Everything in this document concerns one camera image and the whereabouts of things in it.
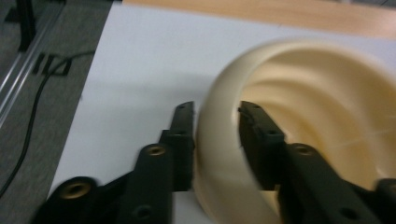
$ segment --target cream plastic object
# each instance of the cream plastic object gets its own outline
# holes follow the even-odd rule
[[[200,111],[194,189],[221,224],[280,223],[240,147],[240,101],[262,106],[289,143],[317,148],[346,180],[396,177],[396,85],[375,60],[318,41],[254,49],[228,65]]]

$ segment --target black cable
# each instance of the black cable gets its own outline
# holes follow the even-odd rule
[[[8,177],[7,182],[3,185],[3,187],[1,188],[0,191],[0,199],[3,197],[3,195],[6,193],[8,187],[11,185],[12,180],[15,178],[15,175],[17,174],[17,172],[20,170],[21,165],[24,161],[24,158],[26,156],[27,153],[27,149],[29,148],[29,144],[30,144],[30,138],[32,136],[32,130],[33,130],[33,125],[35,123],[35,112],[37,111],[37,106],[38,106],[38,102],[40,100],[40,96],[41,96],[41,92],[44,89],[44,86],[46,85],[47,81],[49,80],[50,76],[53,75],[56,70],[58,70],[58,68],[60,68],[61,66],[63,66],[65,63],[72,61],[76,58],[82,57],[82,56],[86,56],[86,55],[93,55],[95,53],[95,50],[90,50],[90,51],[85,51],[85,52],[81,52],[81,53],[77,53],[75,55],[72,55],[70,57],[66,57],[65,59],[63,59],[61,62],[57,63],[53,69],[51,69],[44,77],[44,79],[41,81],[40,87],[38,88],[37,93],[35,94],[35,102],[33,104],[33,108],[32,108],[32,113],[30,115],[30,119],[29,119],[29,124],[27,127],[27,131],[26,131],[26,135],[25,135],[25,139],[24,139],[24,143],[23,143],[23,148],[22,148],[22,152],[21,155],[18,159],[17,164],[14,167],[14,170],[12,171],[11,175]]]

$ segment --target wooden surface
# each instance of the wooden surface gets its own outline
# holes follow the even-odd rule
[[[320,0],[123,0],[344,34],[396,39],[396,10]]]

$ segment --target screw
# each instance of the screw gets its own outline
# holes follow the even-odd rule
[[[165,153],[165,148],[163,147],[151,147],[148,149],[148,154],[150,156],[160,156]]]
[[[312,155],[312,151],[306,147],[298,146],[296,149],[297,149],[298,153],[300,153],[303,156],[311,156]]]
[[[90,190],[90,184],[77,182],[64,187],[60,193],[60,197],[63,199],[76,199],[86,195]]]

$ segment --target white table surface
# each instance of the white table surface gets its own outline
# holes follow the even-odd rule
[[[176,105],[203,101],[235,57],[285,38],[324,39],[374,55],[396,71],[396,41],[115,3],[108,15],[51,191],[74,176],[100,184],[131,171]],[[178,193],[175,223],[212,223],[192,192]]]

